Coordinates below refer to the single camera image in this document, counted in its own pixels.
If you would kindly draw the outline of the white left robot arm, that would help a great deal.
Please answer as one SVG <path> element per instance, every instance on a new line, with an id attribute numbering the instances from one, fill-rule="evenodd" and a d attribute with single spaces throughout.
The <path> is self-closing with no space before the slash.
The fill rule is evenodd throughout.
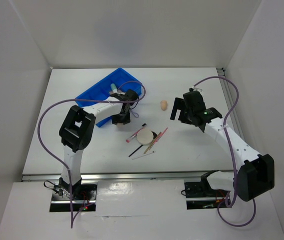
<path id="1" fill-rule="evenodd" d="M 72 106 L 59 130 L 64 149 L 64 167 L 59 178 L 63 194 L 70 200 L 80 195 L 81 160 L 84 149 L 89 145 L 94 126 L 111 117 L 113 124 L 130 123 L 130 107 L 138 100 L 138 94 L 129 89 L 124 94 L 114 93 L 106 99 L 86 107 Z"/>

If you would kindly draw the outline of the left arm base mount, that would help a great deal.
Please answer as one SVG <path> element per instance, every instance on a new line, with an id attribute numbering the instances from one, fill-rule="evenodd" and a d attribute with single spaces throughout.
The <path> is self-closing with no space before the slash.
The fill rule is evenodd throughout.
<path id="1" fill-rule="evenodd" d="M 52 191 L 49 211 L 51 213 L 70 212 L 70 194 L 58 184 L 46 180 L 43 186 Z M 72 208 L 74 212 L 96 211 L 97 184 L 85 183 L 72 192 Z"/>

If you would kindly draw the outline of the mint green white tube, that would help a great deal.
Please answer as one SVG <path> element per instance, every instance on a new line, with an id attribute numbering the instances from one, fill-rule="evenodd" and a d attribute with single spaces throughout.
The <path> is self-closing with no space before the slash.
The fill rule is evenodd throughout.
<path id="1" fill-rule="evenodd" d="M 114 83 L 112 83 L 111 85 L 111 90 L 113 91 L 113 93 L 116 93 L 118 91 L 116 85 Z"/>

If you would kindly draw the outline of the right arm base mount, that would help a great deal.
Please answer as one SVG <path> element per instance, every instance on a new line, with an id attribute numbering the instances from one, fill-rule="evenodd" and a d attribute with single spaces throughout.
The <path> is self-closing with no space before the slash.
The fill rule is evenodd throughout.
<path id="1" fill-rule="evenodd" d="M 219 203 L 225 201 L 227 191 L 212 189 L 208 183 L 207 178 L 215 172 L 217 170 L 201 175 L 199 181 L 184 182 L 180 193 L 186 198 L 187 210 L 216 209 Z"/>

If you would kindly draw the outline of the small beige makeup sponge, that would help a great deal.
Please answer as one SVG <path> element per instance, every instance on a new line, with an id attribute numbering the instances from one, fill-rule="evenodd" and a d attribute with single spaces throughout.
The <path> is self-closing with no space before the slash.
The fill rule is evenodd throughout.
<path id="1" fill-rule="evenodd" d="M 123 124 L 122 124 L 122 123 L 118 123 L 116 126 L 117 126 L 118 128 L 121 128 L 121 127 L 123 127 Z"/>

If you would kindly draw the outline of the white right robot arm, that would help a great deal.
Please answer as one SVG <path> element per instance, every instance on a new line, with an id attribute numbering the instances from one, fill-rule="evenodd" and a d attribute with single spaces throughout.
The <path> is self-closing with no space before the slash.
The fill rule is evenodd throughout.
<path id="1" fill-rule="evenodd" d="M 250 147 L 214 108 L 206 108 L 201 93 L 190 90 L 175 98 L 171 120 L 198 127 L 210 136 L 231 157 L 234 173 L 212 170 L 201 176 L 200 191 L 211 196 L 216 190 L 235 191 L 248 202 L 275 186 L 275 161 Z"/>

